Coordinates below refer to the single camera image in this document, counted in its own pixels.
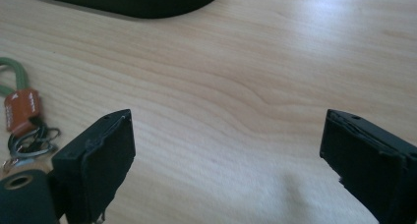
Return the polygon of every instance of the wood grain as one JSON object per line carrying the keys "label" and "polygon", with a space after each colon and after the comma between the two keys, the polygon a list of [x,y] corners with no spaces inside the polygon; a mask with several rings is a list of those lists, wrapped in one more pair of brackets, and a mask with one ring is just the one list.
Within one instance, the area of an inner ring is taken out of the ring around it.
{"label": "wood grain", "polygon": [[319,158],[325,115],[417,144],[416,14],[416,0],[215,0],[140,20],[1,0],[0,55],[26,67],[60,146],[132,110],[138,155],[106,223],[369,224]]}

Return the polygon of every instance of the light wood surface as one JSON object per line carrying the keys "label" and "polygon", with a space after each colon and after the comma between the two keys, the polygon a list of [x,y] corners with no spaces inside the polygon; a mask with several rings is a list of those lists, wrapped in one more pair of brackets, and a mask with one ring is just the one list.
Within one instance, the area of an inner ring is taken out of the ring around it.
{"label": "light wood surface", "polygon": [[0,55],[26,67],[60,146],[132,110],[109,224],[377,223],[319,157],[327,109],[417,144],[417,0],[215,0],[163,20],[1,0]]}

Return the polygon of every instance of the green cord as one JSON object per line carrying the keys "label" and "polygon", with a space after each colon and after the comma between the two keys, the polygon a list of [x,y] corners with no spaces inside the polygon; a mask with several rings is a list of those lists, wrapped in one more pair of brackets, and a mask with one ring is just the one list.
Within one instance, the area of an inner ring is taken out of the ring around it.
{"label": "green cord", "polygon": [[[16,60],[0,57],[0,65],[11,67],[16,73],[16,87],[17,89],[28,88],[28,76],[24,67]],[[0,93],[4,96],[13,93],[14,90],[8,86],[0,85]]]}

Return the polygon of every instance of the green strap loop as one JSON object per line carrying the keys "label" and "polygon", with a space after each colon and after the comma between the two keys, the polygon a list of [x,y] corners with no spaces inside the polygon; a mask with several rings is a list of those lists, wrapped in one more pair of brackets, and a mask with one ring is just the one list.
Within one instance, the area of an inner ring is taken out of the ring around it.
{"label": "green strap loop", "polygon": [[[24,89],[29,87],[28,76],[21,63],[10,58],[0,57],[0,65],[8,66],[15,71],[17,89]],[[0,94],[3,96],[7,96],[13,92],[14,90],[12,88],[5,85],[0,85]]]}

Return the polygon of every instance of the keychain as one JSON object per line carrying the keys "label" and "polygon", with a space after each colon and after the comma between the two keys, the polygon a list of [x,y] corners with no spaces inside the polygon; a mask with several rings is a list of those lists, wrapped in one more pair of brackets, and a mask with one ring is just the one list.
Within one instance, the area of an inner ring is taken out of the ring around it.
{"label": "keychain", "polygon": [[[17,87],[14,90],[0,85],[0,94],[5,97],[6,129],[11,133],[8,140],[11,158],[3,164],[1,179],[11,175],[11,170],[18,166],[31,168],[32,165],[29,164],[37,163],[35,159],[38,156],[54,151],[56,145],[51,141],[60,136],[60,131],[48,128],[41,120],[39,94],[37,90],[29,87],[24,67],[9,58],[0,58],[0,65],[8,66],[15,71]],[[51,132],[55,132],[55,136],[48,137]]]}

